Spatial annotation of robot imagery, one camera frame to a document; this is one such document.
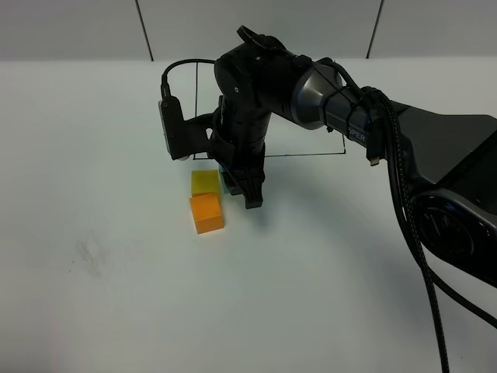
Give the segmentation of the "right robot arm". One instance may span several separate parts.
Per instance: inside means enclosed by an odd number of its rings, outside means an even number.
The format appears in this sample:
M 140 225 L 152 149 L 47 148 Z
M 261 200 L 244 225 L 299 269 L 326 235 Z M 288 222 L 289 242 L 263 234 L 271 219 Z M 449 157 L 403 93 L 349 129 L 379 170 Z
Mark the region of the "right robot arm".
M 359 87 L 330 58 L 290 53 L 278 39 L 241 27 L 240 46 L 215 61 L 222 97 L 211 117 L 189 120 L 176 158 L 205 152 L 252 206 L 261 198 L 269 117 L 336 131 L 386 160 L 405 188 L 421 243 L 488 284 L 496 282 L 496 120 L 444 115 Z

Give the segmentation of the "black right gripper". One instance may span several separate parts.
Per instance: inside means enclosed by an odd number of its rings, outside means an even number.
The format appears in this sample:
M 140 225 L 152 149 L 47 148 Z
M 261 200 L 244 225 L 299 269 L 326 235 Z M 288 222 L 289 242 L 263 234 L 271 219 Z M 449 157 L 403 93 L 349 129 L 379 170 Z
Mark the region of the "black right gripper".
M 233 195 L 242 195 L 245 208 L 262 206 L 265 181 L 265 137 L 270 111 L 255 98 L 223 95 L 213 112 L 186 120 L 188 153 L 206 152 L 234 180 Z

